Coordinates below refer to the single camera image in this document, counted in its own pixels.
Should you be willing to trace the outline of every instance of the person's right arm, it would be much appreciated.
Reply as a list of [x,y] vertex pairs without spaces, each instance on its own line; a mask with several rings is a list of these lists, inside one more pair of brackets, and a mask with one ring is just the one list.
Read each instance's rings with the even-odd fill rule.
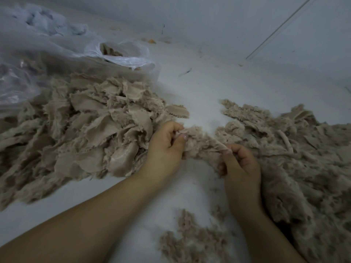
[[224,176],[229,207],[239,222],[253,263],[306,263],[266,215],[261,200],[261,168],[252,153],[237,144],[227,145],[219,166]]

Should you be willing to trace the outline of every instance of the white tabletop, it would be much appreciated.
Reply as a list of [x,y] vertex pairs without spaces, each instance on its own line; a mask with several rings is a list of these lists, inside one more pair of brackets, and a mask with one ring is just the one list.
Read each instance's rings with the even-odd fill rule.
[[[344,88],[324,81],[311,81],[305,76],[287,76],[234,58],[220,59],[199,47],[173,39],[172,44],[159,42],[161,33],[138,30],[128,24],[65,8],[46,0],[28,0],[45,5],[71,22],[86,23],[91,30],[113,40],[122,33],[140,39],[154,39],[147,44],[152,56],[161,63],[159,82],[153,90],[169,103],[182,104],[190,112],[190,119],[180,119],[185,126],[199,125],[210,134],[230,119],[220,113],[220,99],[228,98],[239,105],[244,103],[283,113],[292,106],[304,103],[313,110],[319,121],[330,124],[351,121],[351,94]],[[0,4],[11,4],[1,0]],[[182,75],[189,69],[191,72]],[[26,205],[15,202],[0,212],[0,245],[10,241],[39,223],[87,200],[119,182],[121,178],[85,179],[70,182],[49,197]],[[214,194],[211,188],[218,188]],[[214,205],[227,209],[223,181],[204,162],[187,160],[172,183],[161,192],[132,223],[125,237],[113,250],[111,262],[162,262],[156,249],[159,235],[176,230],[179,210],[186,208],[196,214],[200,225],[211,223],[210,210]],[[225,226],[237,234],[232,248],[242,263],[249,262],[243,235],[230,216]]]

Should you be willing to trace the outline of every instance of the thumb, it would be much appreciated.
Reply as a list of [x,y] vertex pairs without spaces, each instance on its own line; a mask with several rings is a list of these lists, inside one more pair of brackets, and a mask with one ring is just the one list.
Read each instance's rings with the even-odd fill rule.
[[173,145],[171,146],[171,150],[175,151],[176,153],[182,154],[185,149],[185,144],[187,140],[188,140],[187,134],[180,134],[173,142]]
[[225,150],[222,152],[223,161],[227,166],[227,172],[234,171],[237,169],[241,169],[240,164],[235,158],[233,152],[231,150]]

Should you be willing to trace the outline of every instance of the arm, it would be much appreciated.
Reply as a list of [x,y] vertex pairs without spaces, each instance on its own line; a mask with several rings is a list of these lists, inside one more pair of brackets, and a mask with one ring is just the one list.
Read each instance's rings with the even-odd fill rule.
[[131,219],[178,170],[187,136],[171,141],[182,128],[165,123],[152,137],[139,172],[0,247],[1,261],[102,262]]
[[224,177],[229,207],[239,222],[253,263],[306,263],[266,215],[261,200],[261,168],[243,146],[227,145],[233,153],[223,154],[219,166]]

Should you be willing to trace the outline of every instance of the clear plastic bag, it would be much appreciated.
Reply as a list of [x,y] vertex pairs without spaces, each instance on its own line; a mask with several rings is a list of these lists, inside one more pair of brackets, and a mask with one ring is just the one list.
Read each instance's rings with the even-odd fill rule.
[[0,7],[0,113],[40,93],[44,76],[81,73],[156,82],[160,65],[133,39],[108,41],[45,7]]

